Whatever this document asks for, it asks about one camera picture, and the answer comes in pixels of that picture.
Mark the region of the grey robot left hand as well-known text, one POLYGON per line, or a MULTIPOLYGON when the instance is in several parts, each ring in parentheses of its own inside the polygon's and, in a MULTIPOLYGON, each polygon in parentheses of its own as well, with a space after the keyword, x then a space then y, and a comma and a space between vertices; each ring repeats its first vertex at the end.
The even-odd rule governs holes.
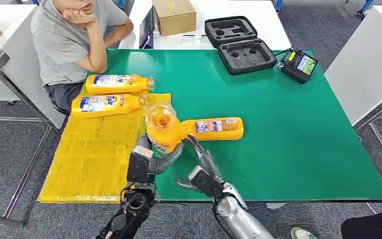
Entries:
POLYGON ((130 153, 130 159, 144 163, 148 174, 160 175, 167 170, 182 154, 183 143, 179 143, 173 152, 163 154, 159 157, 151 150, 152 142, 147 133, 138 138, 137 145, 130 153))

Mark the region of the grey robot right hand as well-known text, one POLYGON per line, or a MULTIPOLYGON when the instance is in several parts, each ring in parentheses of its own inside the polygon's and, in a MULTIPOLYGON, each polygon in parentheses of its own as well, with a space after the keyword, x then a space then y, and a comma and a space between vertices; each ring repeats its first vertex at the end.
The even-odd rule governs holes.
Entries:
POLYGON ((176 184, 195 192, 204 193, 208 197, 212 197, 216 193, 219 194, 225 181, 210 152, 203 149, 192 135, 188 135, 183 141, 194 148, 198 155, 199 164, 190 172, 188 180, 174 178, 176 184))

